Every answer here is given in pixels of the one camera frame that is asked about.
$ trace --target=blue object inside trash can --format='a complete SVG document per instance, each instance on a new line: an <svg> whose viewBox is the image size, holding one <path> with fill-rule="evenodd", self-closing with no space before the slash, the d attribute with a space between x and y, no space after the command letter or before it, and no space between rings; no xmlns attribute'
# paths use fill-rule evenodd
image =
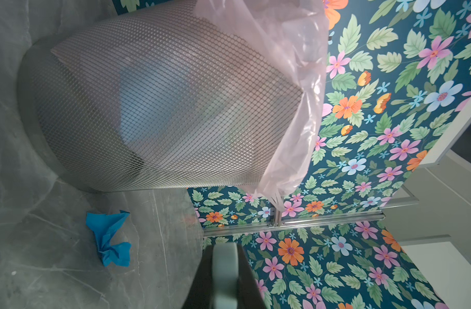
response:
<svg viewBox="0 0 471 309"><path fill-rule="evenodd" d="M128 216L129 213L122 210L116 214L88 213L86 215L86 226L95 233L98 254L104 266L108 266L110 262L114 262L118 266L129 266L131 244L123 242L118 245L110 245L110 240Z"/></svg>

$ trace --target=blue crumpled paper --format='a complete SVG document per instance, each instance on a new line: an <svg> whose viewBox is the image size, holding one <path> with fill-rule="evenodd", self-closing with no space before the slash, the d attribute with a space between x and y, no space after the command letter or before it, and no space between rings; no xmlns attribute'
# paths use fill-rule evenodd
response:
<svg viewBox="0 0 471 309"><path fill-rule="evenodd" d="M129 266L131 244L123 242L118 245L110 245L110 240L128 216L129 213L122 210L116 214L88 213L86 215L86 226L95 233L96 246L104 266L108 266L110 262L114 262L118 266Z"/></svg>

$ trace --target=floral wallpaper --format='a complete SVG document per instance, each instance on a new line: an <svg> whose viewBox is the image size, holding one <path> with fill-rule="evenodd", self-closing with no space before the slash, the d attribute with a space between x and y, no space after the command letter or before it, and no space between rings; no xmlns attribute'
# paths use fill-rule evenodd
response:
<svg viewBox="0 0 471 309"><path fill-rule="evenodd" d="M150 2L114 0L119 14ZM378 209L471 97L471 0L323 5L330 20L323 121L308 174L285 197L284 219ZM188 191L204 227L272 215L268 201L235 187Z"/></svg>
<svg viewBox="0 0 471 309"><path fill-rule="evenodd" d="M205 238L244 248L267 308L448 309L381 221Z"/></svg>

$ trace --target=gray marble floor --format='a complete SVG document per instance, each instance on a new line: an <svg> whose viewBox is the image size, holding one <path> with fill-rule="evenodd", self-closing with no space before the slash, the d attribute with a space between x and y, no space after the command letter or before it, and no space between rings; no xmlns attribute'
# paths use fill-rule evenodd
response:
<svg viewBox="0 0 471 309"><path fill-rule="evenodd" d="M38 39L113 15L108 0L0 1L0 309L179 308L201 257L185 190L95 195L62 182L33 151L15 81ZM131 266L103 267L87 212L131 212L112 243Z"/></svg>

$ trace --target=wire mesh trash can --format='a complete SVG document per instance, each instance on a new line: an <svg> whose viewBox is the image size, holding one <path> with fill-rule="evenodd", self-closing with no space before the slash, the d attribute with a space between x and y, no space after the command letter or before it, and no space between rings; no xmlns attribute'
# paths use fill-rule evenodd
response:
<svg viewBox="0 0 471 309"><path fill-rule="evenodd" d="M196 0L37 42L18 100L35 149L88 191L254 184L302 90Z"/></svg>

